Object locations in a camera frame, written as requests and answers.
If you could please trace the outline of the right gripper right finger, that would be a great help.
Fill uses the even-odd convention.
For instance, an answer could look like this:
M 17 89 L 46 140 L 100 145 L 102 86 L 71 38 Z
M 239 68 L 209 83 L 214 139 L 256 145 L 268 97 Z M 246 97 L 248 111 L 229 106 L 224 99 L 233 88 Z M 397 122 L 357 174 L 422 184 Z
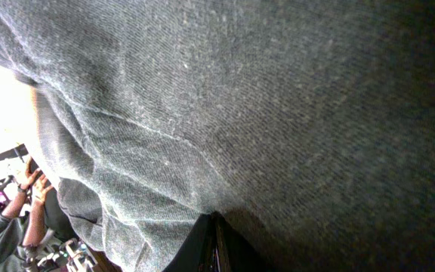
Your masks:
M 251 244 L 227 223 L 221 214 L 213 214 L 213 228 L 214 271 L 274 271 L 274 269 L 251 246 Z

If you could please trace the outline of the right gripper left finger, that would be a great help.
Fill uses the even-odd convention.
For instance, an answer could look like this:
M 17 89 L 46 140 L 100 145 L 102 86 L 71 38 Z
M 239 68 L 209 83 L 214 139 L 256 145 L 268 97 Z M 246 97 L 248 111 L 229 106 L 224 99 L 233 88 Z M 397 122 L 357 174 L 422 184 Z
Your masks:
M 193 225 L 184 243 L 164 272 L 215 272 L 215 225 L 210 215 L 201 215 Z

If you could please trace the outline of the black Nike t-shirt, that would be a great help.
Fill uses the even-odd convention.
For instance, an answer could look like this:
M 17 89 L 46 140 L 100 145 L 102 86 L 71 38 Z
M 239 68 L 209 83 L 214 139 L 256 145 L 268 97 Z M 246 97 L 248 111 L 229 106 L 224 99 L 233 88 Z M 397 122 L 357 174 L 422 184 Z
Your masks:
M 280 270 L 435 270 L 435 1 L 0 1 L 0 59 L 123 270 L 212 212 Z

